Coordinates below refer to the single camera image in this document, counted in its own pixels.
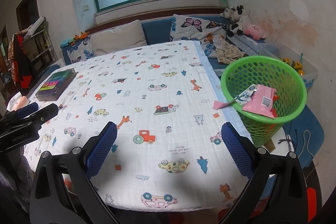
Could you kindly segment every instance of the beige cushion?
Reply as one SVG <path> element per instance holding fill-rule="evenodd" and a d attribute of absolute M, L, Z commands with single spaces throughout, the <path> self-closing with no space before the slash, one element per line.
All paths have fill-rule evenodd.
<path fill-rule="evenodd" d="M 146 38 L 139 20 L 111 30 L 91 35 L 94 56 L 146 46 Z"/>

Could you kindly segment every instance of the pillow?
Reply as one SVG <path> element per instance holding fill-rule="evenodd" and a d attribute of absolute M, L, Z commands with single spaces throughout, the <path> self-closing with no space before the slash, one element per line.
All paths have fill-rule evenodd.
<path fill-rule="evenodd" d="M 217 58 L 212 39 L 215 35 L 226 38 L 225 25 L 201 18 L 174 15 L 170 29 L 170 41 L 196 40 L 208 58 Z"/>
<path fill-rule="evenodd" d="M 73 45 L 69 50 L 68 56 L 71 60 L 71 63 L 77 63 L 93 58 L 95 55 L 92 50 L 90 37 Z"/>
<path fill-rule="evenodd" d="M 91 43 L 95 56 L 147 45 L 139 20 L 93 34 Z"/>

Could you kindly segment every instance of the white cord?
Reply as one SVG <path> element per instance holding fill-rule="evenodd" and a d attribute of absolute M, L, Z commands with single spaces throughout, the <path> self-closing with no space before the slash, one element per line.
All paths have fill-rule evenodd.
<path fill-rule="evenodd" d="M 310 133 L 309 130 L 305 130 L 305 131 L 303 132 L 303 147 L 302 147 L 302 150 L 301 150 L 300 154 L 298 155 L 298 158 L 302 155 L 302 152 L 303 152 L 303 150 L 305 149 L 305 144 L 306 144 L 305 133 L 306 133 L 306 132 L 309 133 L 309 137 L 308 137 L 308 141 L 307 141 L 307 151 L 308 151 L 308 153 L 312 156 L 312 159 L 315 159 L 314 155 L 312 154 L 312 152 L 309 151 L 309 148 L 308 148 L 309 141 L 310 141 L 310 137 L 311 137 L 311 133 Z M 316 161 L 317 161 L 317 164 L 316 164 L 316 165 L 314 164 L 314 168 L 313 168 L 313 170 L 307 175 L 307 177 L 305 178 L 305 180 L 310 176 L 310 174 L 311 174 L 311 173 L 316 169 L 316 167 L 318 166 L 319 161 L 318 161 L 318 160 L 316 160 Z"/>

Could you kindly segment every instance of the colorful box label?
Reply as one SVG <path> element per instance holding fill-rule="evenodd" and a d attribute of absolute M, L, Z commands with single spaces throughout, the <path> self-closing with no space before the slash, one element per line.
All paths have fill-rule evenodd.
<path fill-rule="evenodd" d="M 40 88 L 40 90 L 52 90 L 57 85 L 58 82 L 59 81 L 44 83 L 44 85 Z"/>

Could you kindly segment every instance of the green plastic basket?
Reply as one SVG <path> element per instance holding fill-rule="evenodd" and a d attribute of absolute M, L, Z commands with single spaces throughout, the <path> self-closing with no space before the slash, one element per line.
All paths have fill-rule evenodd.
<path fill-rule="evenodd" d="M 221 77 L 222 91 L 228 101 L 252 84 L 275 88 L 279 96 L 273 104 L 278 114 L 275 119 L 243 111 L 236 102 L 232 104 L 258 147 L 265 144 L 284 123 L 301 113 L 306 104 L 307 90 L 301 76 L 291 66 L 266 56 L 241 58 L 228 65 Z"/>

